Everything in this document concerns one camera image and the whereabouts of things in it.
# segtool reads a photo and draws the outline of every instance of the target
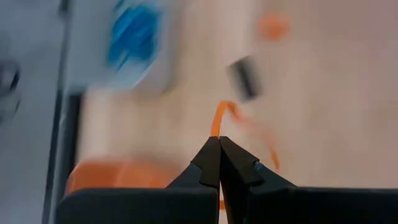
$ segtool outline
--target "orange wire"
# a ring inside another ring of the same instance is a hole
[[[241,113],[238,110],[238,107],[236,106],[236,103],[233,103],[231,101],[221,101],[218,104],[216,115],[214,117],[213,123],[211,125],[211,137],[219,137],[220,136],[220,127],[221,127],[221,121],[223,119],[223,115],[225,110],[229,110],[229,112],[232,114],[233,120],[237,123],[245,125],[248,129],[251,129],[253,131],[255,130],[260,130],[258,133],[260,138],[263,138],[268,145],[268,150],[271,154],[271,159],[274,162],[275,169],[279,170],[280,167],[280,162],[279,162],[279,156],[276,151],[275,147],[275,137],[271,131],[265,130],[260,128],[254,121],[252,121],[249,118],[243,118]]]
[[[225,210],[224,200],[220,200],[220,210]]]

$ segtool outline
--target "table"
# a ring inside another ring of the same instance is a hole
[[[290,35],[262,42],[253,30],[265,3],[185,2],[174,85],[158,98],[87,91],[77,160],[152,154],[183,169],[207,140],[218,102],[233,100],[275,132],[280,174],[294,184],[398,187],[398,3],[283,1]],[[247,55],[265,91],[240,102],[228,66]],[[222,128],[272,167],[257,139],[228,118]]]

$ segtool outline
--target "gray surface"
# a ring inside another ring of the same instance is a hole
[[[0,1],[0,58],[22,67],[22,101],[0,126],[1,223],[41,223],[63,25],[59,0]]]

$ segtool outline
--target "blue object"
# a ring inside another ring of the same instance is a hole
[[[112,26],[108,63],[121,61],[121,68],[131,58],[150,64],[156,49],[158,20],[158,13],[145,5],[128,7]]]

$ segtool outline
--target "white container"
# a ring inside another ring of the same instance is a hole
[[[177,5],[174,0],[145,1],[160,12],[157,52],[144,71],[128,60],[117,71],[106,58],[115,20],[114,7],[119,0],[79,0],[71,2],[69,38],[65,62],[65,86],[68,92],[87,88],[134,90],[144,95],[164,92],[173,80],[177,39]]]

